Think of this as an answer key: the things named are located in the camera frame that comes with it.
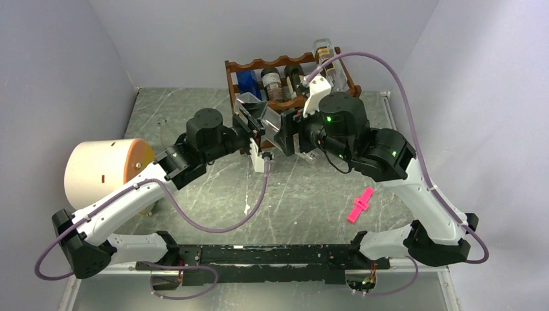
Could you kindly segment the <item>labelled green wine bottle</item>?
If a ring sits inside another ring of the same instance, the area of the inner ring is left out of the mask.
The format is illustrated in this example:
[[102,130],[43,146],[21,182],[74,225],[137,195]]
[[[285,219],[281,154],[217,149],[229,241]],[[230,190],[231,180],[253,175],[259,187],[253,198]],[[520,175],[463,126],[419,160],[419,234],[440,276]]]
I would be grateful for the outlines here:
[[286,95],[278,69],[275,67],[268,67],[263,69],[260,75],[267,99],[275,102],[285,102]]

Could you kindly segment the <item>blue square glass bottle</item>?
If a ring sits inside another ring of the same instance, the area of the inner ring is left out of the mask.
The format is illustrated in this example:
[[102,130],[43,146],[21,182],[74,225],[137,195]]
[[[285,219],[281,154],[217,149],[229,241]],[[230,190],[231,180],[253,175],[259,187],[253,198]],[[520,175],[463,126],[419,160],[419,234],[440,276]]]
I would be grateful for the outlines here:
[[236,78],[241,94],[250,93],[257,99],[262,99],[262,94],[255,71],[239,71],[236,73]]

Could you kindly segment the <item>dark green wine bottle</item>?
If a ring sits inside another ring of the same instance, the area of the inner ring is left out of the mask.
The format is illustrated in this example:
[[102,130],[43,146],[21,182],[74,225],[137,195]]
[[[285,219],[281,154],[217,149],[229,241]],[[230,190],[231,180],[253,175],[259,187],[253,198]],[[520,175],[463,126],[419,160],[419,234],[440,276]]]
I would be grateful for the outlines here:
[[300,64],[287,65],[284,68],[284,74],[291,99],[306,93],[307,89],[303,85],[305,74]]

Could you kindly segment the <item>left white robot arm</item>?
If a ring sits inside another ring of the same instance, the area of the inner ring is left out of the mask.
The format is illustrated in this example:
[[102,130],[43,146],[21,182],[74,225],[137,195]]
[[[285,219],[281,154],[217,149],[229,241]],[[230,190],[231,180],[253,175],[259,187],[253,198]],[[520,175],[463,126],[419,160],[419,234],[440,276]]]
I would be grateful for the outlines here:
[[143,208],[172,198],[205,174],[209,164],[239,150],[248,149],[262,171],[268,171],[270,158],[259,152],[268,104],[246,102],[234,107],[229,127],[218,110],[197,111],[187,121],[185,133],[121,188],[74,213],[60,210],[52,216],[56,244],[71,266],[71,275],[86,279],[109,265],[134,261],[154,262],[165,270],[183,265],[179,246],[166,231],[119,235],[117,229]]

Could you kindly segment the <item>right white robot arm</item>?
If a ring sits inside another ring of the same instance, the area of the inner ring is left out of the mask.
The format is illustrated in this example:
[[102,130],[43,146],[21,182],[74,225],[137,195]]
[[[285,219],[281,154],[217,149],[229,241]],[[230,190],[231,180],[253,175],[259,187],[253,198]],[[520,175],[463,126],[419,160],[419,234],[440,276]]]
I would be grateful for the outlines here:
[[414,147],[396,130],[373,128],[365,105],[345,92],[327,95],[316,112],[292,108],[279,114],[274,142],[287,155],[320,150],[393,192],[413,213],[403,227],[361,231],[352,240],[349,258],[356,268],[373,260],[409,256],[432,267],[469,260],[466,235],[475,232],[478,216],[462,213],[428,185]]

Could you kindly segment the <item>wooden wine rack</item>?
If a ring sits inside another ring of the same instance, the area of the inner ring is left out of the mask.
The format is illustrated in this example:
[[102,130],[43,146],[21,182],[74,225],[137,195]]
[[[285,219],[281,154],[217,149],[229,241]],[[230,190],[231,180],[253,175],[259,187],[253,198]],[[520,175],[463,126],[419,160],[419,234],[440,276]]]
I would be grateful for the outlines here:
[[274,61],[257,58],[247,64],[226,60],[230,104],[234,107],[238,98],[255,96],[268,101],[275,111],[302,108],[306,92],[299,91],[298,87],[309,73],[305,66],[318,65],[321,60],[340,53],[339,47],[328,48],[324,44],[298,58],[282,55]]

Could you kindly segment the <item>pink plastic clip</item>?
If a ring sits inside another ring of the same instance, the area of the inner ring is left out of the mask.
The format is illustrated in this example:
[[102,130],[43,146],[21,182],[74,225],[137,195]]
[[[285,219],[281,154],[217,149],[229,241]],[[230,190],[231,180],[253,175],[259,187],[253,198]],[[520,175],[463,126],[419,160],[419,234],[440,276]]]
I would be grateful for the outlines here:
[[371,187],[365,188],[364,192],[353,201],[353,209],[347,216],[347,221],[355,223],[362,212],[367,211],[369,208],[369,201],[374,194],[374,189]]

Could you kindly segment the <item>white orange cylinder drum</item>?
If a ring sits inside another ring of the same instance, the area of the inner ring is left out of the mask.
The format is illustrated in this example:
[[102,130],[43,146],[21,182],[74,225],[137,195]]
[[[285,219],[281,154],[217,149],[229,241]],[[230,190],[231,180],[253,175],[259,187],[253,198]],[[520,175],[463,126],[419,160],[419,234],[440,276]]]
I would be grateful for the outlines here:
[[143,139],[82,142],[65,167],[65,195],[74,209],[83,209],[139,175],[154,158]]

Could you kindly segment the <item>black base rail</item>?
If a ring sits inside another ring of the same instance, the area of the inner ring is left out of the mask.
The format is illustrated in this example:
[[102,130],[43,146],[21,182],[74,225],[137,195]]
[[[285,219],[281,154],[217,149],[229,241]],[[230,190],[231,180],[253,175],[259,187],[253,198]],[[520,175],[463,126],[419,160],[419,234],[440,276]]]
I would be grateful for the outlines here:
[[413,264],[406,258],[387,257],[370,262],[351,253],[348,244],[291,244],[267,246],[192,245],[181,244],[177,266],[191,271],[178,274],[175,270],[160,270],[141,262],[116,264],[106,268],[104,275],[151,275],[156,290],[174,290],[178,286],[201,286],[220,283],[309,282],[346,285],[359,284],[376,270],[378,277],[385,273],[438,272]]

